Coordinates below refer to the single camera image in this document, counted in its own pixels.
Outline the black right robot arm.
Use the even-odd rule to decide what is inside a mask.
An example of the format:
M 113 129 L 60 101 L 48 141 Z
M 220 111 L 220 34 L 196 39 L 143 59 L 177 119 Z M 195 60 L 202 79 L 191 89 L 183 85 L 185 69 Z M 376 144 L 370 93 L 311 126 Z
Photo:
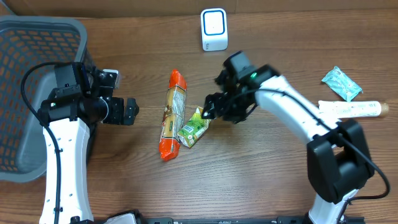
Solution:
M 277 116 L 306 145 L 308 179 L 317 194 L 304 223 L 364 223 L 363 218 L 344 215 L 374 175 L 358 122 L 323 114 L 269 65 L 228 66 L 215 82 L 222 91 L 205 98 L 203 118 L 239 123 L 249 116 L 249 106 L 258 106 Z

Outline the white tube gold cap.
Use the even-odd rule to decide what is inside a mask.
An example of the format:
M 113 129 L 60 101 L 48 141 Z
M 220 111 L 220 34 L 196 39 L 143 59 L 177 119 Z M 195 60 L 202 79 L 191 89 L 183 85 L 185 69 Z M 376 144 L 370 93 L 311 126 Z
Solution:
M 389 112 L 389 105 L 379 101 L 322 101 L 319 110 L 336 118 L 381 117 Z

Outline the orange spaghetti packet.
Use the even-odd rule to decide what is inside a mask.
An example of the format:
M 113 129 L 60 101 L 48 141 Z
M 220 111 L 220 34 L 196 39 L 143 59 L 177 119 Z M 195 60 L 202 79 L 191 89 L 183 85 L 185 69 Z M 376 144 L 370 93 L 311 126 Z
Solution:
M 178 156 L 180 149 L 178 132 L 183 127 L 186 91 L 187 83 L 183 75 L 178 70 L 172 70 L 159 141 L 159 152 L 163 161 Z

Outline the green drink carton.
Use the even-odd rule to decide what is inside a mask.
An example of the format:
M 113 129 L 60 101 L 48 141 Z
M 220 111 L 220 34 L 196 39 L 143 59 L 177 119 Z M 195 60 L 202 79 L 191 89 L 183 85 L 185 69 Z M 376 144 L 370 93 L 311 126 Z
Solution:
M 177 133 L 180 142 L 186 147 L 191 148 L 195 145 L 209 127 L 211 120 L 203 119 L 202 112 L 203 108 L 197 107 L 186 125 Z

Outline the mint green tissue pack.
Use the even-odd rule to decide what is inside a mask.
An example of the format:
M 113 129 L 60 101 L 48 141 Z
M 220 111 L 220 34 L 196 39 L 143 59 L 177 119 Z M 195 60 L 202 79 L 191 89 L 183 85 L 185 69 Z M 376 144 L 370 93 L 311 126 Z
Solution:
M 335 93 L 347 102 L 352 101 L 363 89 L 339 67 L 334 66 L 323 78 L 322 82 L 327 84 Z

